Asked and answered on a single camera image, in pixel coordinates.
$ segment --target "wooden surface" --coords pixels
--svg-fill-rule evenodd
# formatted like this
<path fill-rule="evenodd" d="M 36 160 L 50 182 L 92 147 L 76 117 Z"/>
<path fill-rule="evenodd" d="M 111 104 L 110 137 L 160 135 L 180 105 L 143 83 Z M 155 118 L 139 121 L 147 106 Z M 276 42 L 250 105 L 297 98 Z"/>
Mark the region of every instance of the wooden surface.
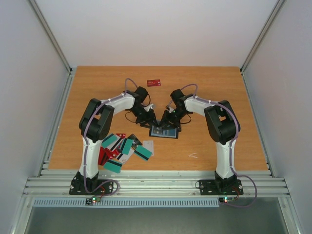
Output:
<path fill-rule="evenodd" d="M 49 169 L 78 169 L 82 157 L 82 138 L 78 124 L 92 98 L 107 99 L 124 90 L 125 78 L 145 87 L 162 117 L 170 93 L 189 83 L 199 85 L 198 96 L 213 101 L 228 100 L 240 122 L 241 132 L 235 145 L 235 167 L 238 170 L 267 170 L 264 154 L 237 67 L 78 67 L 66 109 L 52 152 Z M 147 87 L 146 80 L 160 79 L 161 86 Z M 132 83 L 128 89 L 134 90 Z M 193 87 L 183 90 L 184 94 Z M 216 146 L 209 136 L 206 120 L 198 114 L 182 125 L 179 139 L 149 137 L 149 130 L 130 123 L 126 112 L 114 116 L 111 132 L 135 134 L 142 142 L 154 141 L 155 155 L 144 161 L 132 155 L 123 170 L 215 170 Z M 130 113 L 129 119 L 135 120 Z"/>

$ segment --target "gray floor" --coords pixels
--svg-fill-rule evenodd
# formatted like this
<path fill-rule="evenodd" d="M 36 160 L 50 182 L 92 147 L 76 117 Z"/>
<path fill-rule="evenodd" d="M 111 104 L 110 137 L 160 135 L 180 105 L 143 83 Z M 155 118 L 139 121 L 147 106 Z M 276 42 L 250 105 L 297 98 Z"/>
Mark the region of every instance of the gray floor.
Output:
<path fill-rule="evenodd" d="M 27 234 L 282 234 L 277 198 L 250 208 L 33 208 Z"/>

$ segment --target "credit card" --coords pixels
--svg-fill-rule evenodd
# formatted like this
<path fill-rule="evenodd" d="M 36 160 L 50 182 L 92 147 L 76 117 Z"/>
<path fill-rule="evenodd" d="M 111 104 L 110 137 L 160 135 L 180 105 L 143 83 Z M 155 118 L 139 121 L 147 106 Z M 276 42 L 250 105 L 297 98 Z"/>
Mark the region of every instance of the credit card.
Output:
<path fill-rule="evenodd" d="M 159 79 L 151 79 L 147 81 L 147 87 L 151 86 L 160 86 L 160 80 Z"/>

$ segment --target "aluminum frame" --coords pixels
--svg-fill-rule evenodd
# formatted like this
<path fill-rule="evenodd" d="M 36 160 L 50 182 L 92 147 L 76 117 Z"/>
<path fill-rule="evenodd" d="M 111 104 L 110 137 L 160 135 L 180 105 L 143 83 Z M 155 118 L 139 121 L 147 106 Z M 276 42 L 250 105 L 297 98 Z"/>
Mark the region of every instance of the aluminum frame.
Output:
<path fill-rule="evenodd" d="M 39 22 L 41 23 L 43 29 L 45 30 L 48 38 L 50 39 L 50 42 L 52 43 L 52 45 L 54 46 L 57 54 L 59 55 L 60 59 L 62 60 L 66 70 L 68 71 L 68 73 L 71 73 L 72 68 L 69 65 L 69 62 L 67 61 L 64 53 L 62 52 L 62 49 L 59 46 L 58 41 L 56 40 L 55 36 L 53 35 L 53 32 L 51 31 L 47 21 L 45 20 L 36 0 L 28 0 L 31 8 L 33 9 L 34 13 L 36 14 Z"/>
<path fill-rule="evenodd" d="M 72 178 L 75 176 L 75 170 L 49 170 L 49 159 L 53 150 L 56 136 L 58 133 L 60 121 L 62 119 L 63 112 L 65 110 L 66 102 L 71 90 L 71 86 L 74 80 L 76 69 L 72 69 L 63 54 L 57 40 L 55 39 L 53 32 L 49 28 L 43 14 L 41 13 L 36 0 L 28 0 L 33 8 L 36 16 L 41 22 L 45 32 L 47 33 L 51 43 L 55 47 L 61 60 L 64 63 L 65 68 L 69 72 L 69 77 L 64 87 L 57 113 L 54 117 L 54 122 L 49 133 L 49 139 L 45 145 L 45 152 L 42 156 L 42 164 L 39 169 L 38 177 L 28 178 L 25 189 L 23 191 L 22 198 L 19 203 L 18 210 L 11 229 L 12 234 L 24 233 L 27 227 L 27 223 L 31 214 L 31 210 L 34 206 L 35 199 L 38 197 L 86 197 L 86 196 L 70 196 L 68 195 L 69 185 Z M 244 64 L 242 65 L 242 77 L 244 85 L 249 98 L 250 106 L 253 111 L 253 117 L 256 121 L 259 137 L 262 142 L 262 147 L 265 152 L 268 170 L 267 171 L 244 171 L 238 172 L 239 174 L 249 175 L 256 183 L 258 188 L 259 197 L 278 197 L 281 211 L 287 226 L 289 233 L 302 233 L 300 223 L 295 212 L 292 199 L 290 197 L 287 184 L 284 178 L 273 177 L 274 166 L 270 162 L 270 158 L 266 152 L 264 141 L 261 136 L 259 125 L 254 114 L 254 108 L 251 103 L 249 92 L 244 79 L 244 71 L 247 68 L 249 62 L 253 58 L 255 52 L 263 41 L 270 26 L 281 10 L 286 0 L 278 0 L 274 9 L 272 10 L 268 20 L 262 28 L 256 42 L 254 43 L 251 51 Z M 110 173 L 108 171 L 100 171 L 100 178 L 116 179 L 120 182 L 120 191 L 112 196 L 116 198 L 133 197 L 133 198 L 149 198 L 159 197 L 168 198 L 174 197 L 178 199 L 184 198 L 213 198 L 218 196 L 201 196 L 200 191 L 196 188 L 196 182 L 199 179 L 213 179 L 213 171 L 122 171 L 120 174 Z M 240 178 L 244 188 L 244 197 L 254 196 L 254 187 L 245 178 Z"/>
<path fill-rule="evenodd" d="M 250 61 L 253 59 L 255 53 L 257 52 L 259 46 L 261 45 L 263 39 L 265 38 L 267 32 L 269 31 L 271 25 L 273 24 L 273 22 L 275 21 L 278 13 L 281 11 L 284 3 L 286 2 L 286 0 L 277 0 L 273 10 L 271 11 L 267 21 L 265 22 L 263 28 L 261 29 L 260 31 L 260 34 L 259 36 L 257 37 L 256 41 L 254 42 L 253 46 L 252 46 L 252 49 L 250 50 L 250 52 L 248 53 L 242 67 L 241 67 L 241 71 L 244 72 Z"/>

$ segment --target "mounting plate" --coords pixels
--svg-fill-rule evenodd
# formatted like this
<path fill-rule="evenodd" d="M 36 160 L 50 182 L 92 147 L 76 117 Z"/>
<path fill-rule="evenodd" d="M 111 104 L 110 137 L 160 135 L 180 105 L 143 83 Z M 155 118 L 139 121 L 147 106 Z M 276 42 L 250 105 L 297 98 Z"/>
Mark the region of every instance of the mounting plate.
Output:
<path fill-rule="evenodd" d="M 239 192 L 239 195 L 243 195 L 243 187 L 242 182 L 238 179 L 235 181 L 235 184 L 229 188 L 226 188 L 220 193 L 215 185 L 214 179 L 201 179 L 199 182 L 199 190 L 200 195 L 237 195 L 237 192 L 232 189 L 232 187 L 236 188 Z"/>
<path fill-rule="evenodd" d="M 99 186 L 101 183 L 107 181 L 107 179 L 98 179 L 97 180 L 97 186 Z M 105 183 L 102 185 L 102 187 L 105 189 L 105 193 L 104 194 L 111 194 L 114 190 L 114 183 L 113 182 L 108 182 L 108 183 Z M 72 189 L 69 189 L 69 195 L 102 195 L 103 192 L 102 192 L 102 189 L 99 188 L 98 190 L 94 191 L 93 193 L 87 193 L 86 190 L 84 189 L 84 186 L 80 186 L 79 188 L 72 188 Z"/>

